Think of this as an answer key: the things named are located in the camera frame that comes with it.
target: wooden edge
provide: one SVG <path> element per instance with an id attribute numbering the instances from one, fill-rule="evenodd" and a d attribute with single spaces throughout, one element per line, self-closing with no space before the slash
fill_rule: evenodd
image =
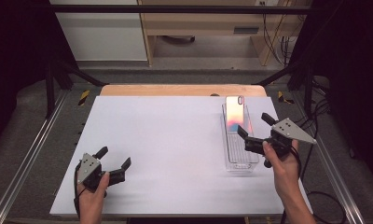
<path id="1" fill-rule="evenodd" d="M 138 0 L 137 1 L 137 5 L 142 5 L 142 0 Z M 152 46 L 151 46 L 151 43 L 148 39 L 148 36 L 146 34 L 146 25 L 145 25 L 145 14 L 144 13 L 140 13 L 140 23 L 141 23 L 141 27 L 142 27 L 142 31 L 143 31 L 143 37 L 144 37 L 144 44 L 145 44 L 145 54 L 146 54 L 146 58 L 148 60 L 148 65 L 149 66 L 152 66 L 152 63 L 153 63 L 153 51 L 152 51 Z"/>
<path id="2" fill-rule="evenodd" d="M 257 85 L 107 85 L 102 96 L 267 96 L 265 89 Z"/>

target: black curtain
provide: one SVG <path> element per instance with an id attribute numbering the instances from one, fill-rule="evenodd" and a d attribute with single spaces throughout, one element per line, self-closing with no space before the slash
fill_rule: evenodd
<path id="1" fill-rule="evenodd" d="M 77 68 L 55 13 L 34 9 L 33 3 L 49 1 L 0 0 L 0 135 L 15 109 L 18 91 L 44 79 L 49 62 Z"/>
<path id="2" fill-rule="evenodd" d="M 294 60 L 325 18 L 315 19 L 306 20 Z M 317 46 L 321 50 L 310 61 L 313 74 L 329 79 L 328 100 L 340 128 L 373 173 L 373 0 L 345 0 L 323 36 Z"/>

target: metal bracket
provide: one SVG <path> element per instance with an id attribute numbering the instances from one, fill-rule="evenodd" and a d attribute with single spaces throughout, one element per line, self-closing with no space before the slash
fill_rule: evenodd
<path id="1" fill-rule="evenodd" d="M 81 168 L 79 169 L 78 184 L 82 183 L 88 176 L 99 167 L 100 161 L 92 157 L 88 153 L 84 153 L 81 161 Z"/>
<path id="2" fill-rule="evenodd" d="M 299 141 L 317 144 L 317 141 L 312 138 L 308 133 L 299 128 L 291 119 L 283 119 L 271 126 L 271 129 L 276 133 L 281 134 L 284 137 L 290 139 L 296 139 Z"/>

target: human hand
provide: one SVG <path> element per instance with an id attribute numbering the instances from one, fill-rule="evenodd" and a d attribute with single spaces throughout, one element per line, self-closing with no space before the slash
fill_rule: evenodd
<path id="1" fill-rule="evenodd" d="M 292 147 L 296 151 L 297 146 L 297 140 L 293 140 Z M 297 159 L 291 153 L 279 159 L 271 144 L 266 141 L 263 142 L 263 150 L 266 159 L 273 166 L 274 185 L 280 198 L 291 197 L 300 192 Z"/>
<path id="2" fill-rule="evenodd" d="M 292 147 L 297 151 L 297 140 Z M 274 186 L 279 194 L 290 223 L 313 224 L 315 220 L 302 197 L 299 188 L 298 162 L 291 153 L 278 158 L 273 147 L 266 141 L 262 144 L 265 157 L 270 161 L 274 172 Z"/>
<path id="3" fill-rule="evenodd" d="M 105 172 L 95 192 L 89 191 L 83 184 L 78 184 L 81 224 L 99 224 L 102 222 L 104 195 L 109 181 L 110 174 Z"/>

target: white cabinet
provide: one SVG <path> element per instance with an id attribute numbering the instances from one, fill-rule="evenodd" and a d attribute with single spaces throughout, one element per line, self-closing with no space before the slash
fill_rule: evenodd
<path id="1" fill-rule="evenodd" d="M 137 5 L 135 0 L 50 0 L 52 5 Z M 147 61 L 137 13 L 56 13 L 77 61 Z"/>

